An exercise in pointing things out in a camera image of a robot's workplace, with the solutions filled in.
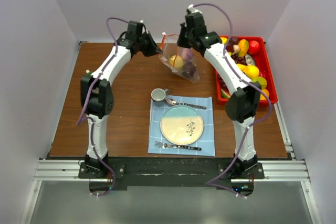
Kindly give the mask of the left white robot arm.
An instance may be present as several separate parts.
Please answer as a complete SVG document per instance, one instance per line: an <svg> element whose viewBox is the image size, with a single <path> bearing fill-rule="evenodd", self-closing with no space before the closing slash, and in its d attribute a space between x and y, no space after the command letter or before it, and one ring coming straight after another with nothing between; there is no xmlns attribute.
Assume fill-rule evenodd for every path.
<svg viewBox="0 0 336 224"><path fill-rule="evenodd" d="M111 87L114 79L138 52L146 57L162 53L144 22L129 21L127 25L126 31L113 39L114 46L100 67L80 80L82 110L76 124L87 121L89 126L89 145L83 170L97 178L112 171L108 164L106 135L107 120L114 106Z"/></svg>

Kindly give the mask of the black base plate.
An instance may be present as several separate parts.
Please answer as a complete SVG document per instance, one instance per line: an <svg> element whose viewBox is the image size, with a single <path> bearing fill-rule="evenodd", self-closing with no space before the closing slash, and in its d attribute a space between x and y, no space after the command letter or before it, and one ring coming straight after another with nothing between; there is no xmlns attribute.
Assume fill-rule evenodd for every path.
<svg viewBox="0 0 336 224"><path fill-rule="evenodd" d="M89 179L91 192L108 189L127 190L128 187L202 187L214 177L220 175L219 184L230 186L235 179L248 182L263 179L264 169L261 163L248 170L234 165L228 172L229 158L202 157L111 157L108 165L114 170L111 175L101 166L94 169L81 163L78 177Z"/></svg>

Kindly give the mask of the clear zip top bag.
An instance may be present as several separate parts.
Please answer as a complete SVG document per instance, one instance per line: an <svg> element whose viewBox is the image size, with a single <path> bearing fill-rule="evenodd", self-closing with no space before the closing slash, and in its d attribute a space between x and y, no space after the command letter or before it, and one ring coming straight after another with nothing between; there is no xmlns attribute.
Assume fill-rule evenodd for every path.
<svg viewBox="0 0 336 224"><path fill-rule="evenodd" d="M177 45L177 34L162 33L162 40L159 48L161 63L167 66L171 72L191 83L199 81L199 72L196 65L195 53L191 48L184 48Z"/></svg>

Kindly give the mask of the yellow star fruit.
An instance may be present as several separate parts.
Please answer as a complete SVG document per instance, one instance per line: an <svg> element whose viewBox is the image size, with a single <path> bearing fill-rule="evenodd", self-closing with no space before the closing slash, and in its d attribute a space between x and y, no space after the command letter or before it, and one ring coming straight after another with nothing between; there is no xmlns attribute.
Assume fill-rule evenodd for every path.
<svg viewBox="0 0 336 224"><path fill-rule="evenodd" d="M259 82L261 85L261 89L265 89L267 87L267 80L264 77L258 76L252 79L252 82Z"/></svg>

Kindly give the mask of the dark red mango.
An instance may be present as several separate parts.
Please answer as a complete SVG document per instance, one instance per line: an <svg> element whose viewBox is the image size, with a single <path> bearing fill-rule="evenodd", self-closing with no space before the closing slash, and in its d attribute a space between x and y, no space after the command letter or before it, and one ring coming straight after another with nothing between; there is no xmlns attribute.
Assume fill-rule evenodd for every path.
<svg viewBox="0 0 336 224"><path fill-rule="evenodd" d="M185 62L182 66L182 76L187 79L192 79L197 71L196 65L194 65L191 61Z"/></svg>

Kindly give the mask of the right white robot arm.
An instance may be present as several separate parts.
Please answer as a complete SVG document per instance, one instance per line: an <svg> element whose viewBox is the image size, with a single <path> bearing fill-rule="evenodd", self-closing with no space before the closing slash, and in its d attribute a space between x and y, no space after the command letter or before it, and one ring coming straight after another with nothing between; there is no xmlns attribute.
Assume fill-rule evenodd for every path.
<svg viewBox="0 0 336 224"><path fill-rule="evenodd" d="M233 160L219 177L234 166L235 175L246 178L257 164L254 124L260 99L260 83L252 82L240 70L217 33L207 31L203 14L200 12L189 12L185 15L177 45L199 52L224 80L230 93L225 111L234 125L236 149Z"/></svg>

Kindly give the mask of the metal fork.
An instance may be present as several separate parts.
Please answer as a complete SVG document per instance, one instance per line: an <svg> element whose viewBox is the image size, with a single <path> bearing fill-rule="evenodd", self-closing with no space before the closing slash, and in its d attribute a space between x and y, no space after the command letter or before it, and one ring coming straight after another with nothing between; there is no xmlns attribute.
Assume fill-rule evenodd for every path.
<svg viewBox="0 0 336 224"><path fill-rule="evenodd" d="M163 143L163 142L158 142L158 141L155 141L154 146L159 147L159 148L176 148L176 149L193 150L193 151L202 150L200 147L193 147L193 146L186 146L186 145L174 145L174 144L168 144L168 143Z"/></svg>

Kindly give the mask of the yellow lemon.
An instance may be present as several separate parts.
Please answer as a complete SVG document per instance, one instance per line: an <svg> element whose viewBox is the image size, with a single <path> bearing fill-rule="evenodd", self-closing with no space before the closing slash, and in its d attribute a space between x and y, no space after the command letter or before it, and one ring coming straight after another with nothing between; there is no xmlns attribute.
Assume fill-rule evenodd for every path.
<svg viewBox="0 0 336 224"><path fill-rule="evenodd" d="M246 66L242 72L251 80L260 75L259 68L253 65Z"/></svg>

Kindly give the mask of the aluminium frame rail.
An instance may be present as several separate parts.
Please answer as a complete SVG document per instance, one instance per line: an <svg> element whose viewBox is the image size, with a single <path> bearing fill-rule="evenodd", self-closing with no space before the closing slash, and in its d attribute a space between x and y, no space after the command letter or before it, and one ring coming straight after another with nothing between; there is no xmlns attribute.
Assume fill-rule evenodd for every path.
<svg viewBox="0 0 336 224"><path fill-rule="evenodd" d="M261 161L264 177L254 181L266 182L309 182L310 176L305 161ZM79 180L79 165L74 160L41 160L38 162L33 180L75 181Z"/></svg>

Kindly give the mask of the orange yellow mango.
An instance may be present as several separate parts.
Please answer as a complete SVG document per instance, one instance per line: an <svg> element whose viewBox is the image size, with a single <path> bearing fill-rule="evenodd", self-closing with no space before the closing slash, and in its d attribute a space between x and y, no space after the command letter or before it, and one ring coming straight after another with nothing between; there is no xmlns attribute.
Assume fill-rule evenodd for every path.
<svg viewBox="0 0 336 224"><path fill-rule="evenodd" d="M249 49L249 42L246 39L241 39L238 43L239 45L239 52L238 52L238 57L242 58L246 55Z"/></svg>

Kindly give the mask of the metal spoon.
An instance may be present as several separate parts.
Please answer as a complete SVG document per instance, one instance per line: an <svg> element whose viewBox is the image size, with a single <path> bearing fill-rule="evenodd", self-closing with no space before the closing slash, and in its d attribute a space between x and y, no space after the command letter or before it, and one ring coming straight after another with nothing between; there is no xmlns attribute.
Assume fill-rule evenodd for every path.
<svg viewBox="0 0 336 224"><path fill-rule="evenodd" d="M185 106L189 106L189 107L192 107L192 108L195 108L195 109L201 109L201 110L206 110L207 109L207 107L201 106L201 105L177 102L172 98L166 98L165 102L170 106L185 105Z"/></svg>

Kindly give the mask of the yellow bell pepper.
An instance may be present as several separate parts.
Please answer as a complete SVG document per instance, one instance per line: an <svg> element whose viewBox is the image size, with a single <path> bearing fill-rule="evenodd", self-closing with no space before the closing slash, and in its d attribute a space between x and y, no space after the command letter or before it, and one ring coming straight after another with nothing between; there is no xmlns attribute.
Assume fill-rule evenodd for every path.
<svg viewBox="0 0 336 224"><path fill-rule="evenodd" d="M172 55L169 58L169 64L174 68L174 69L181 69L184 65L184 61L181 56L178 55Z"/></svg>

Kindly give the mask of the blue checked placemat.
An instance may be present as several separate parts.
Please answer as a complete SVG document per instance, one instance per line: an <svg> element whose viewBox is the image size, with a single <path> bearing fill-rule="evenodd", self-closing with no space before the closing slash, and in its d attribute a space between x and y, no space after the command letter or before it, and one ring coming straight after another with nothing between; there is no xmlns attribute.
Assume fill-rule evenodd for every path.
<svg viewBox="0 0 336 224"><path fill-rule="evenodd" d="M170 95L181 105L156 106L151 102L149 154L215 156L212 98ZM200 151L183 148L160 148L156 142L199 147Z"/></svg>

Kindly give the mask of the red apple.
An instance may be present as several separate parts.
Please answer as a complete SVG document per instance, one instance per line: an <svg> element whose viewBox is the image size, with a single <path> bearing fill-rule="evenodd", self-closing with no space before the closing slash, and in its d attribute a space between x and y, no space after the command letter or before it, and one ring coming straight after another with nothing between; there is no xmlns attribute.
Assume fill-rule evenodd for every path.
<svg viewBox="0 0 336 224"><path fill-rule="evenodd" d="M251 40L249 42L248 54L251 56L256 55L258 54L259 50L260 50L260 43L256 40Z"/></svg>

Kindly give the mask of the grey mug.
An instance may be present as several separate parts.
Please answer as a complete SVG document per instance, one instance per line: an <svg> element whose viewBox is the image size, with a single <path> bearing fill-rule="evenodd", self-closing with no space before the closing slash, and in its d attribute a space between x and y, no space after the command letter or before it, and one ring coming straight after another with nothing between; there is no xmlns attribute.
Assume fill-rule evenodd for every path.
<svg viewBox="0 0 336 224"><path fill-rule="evenodd" d="M168 95L168 89L156 88L151 92L151 100L156 107L161 107L165 103L166 96Z"/></svg>

